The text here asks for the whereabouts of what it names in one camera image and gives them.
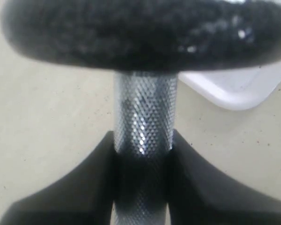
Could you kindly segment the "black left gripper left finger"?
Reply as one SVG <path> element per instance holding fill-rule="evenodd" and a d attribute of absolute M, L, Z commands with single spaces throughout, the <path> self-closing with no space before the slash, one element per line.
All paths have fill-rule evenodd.
<path fill-rule="evenodd" d="M 13 203 L 0 225 L 108 225 L 114 199 L 113 132 L 76 168 L 39 192 Z"/>

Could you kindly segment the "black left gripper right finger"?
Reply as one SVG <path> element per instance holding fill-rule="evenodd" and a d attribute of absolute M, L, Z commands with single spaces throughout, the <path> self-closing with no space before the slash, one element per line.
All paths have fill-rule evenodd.
<path fill-rule="evenodd" d="M 231 178 L 178 132 L 168 160 L 173 225 L 281 225 L 281 201 Z"/>

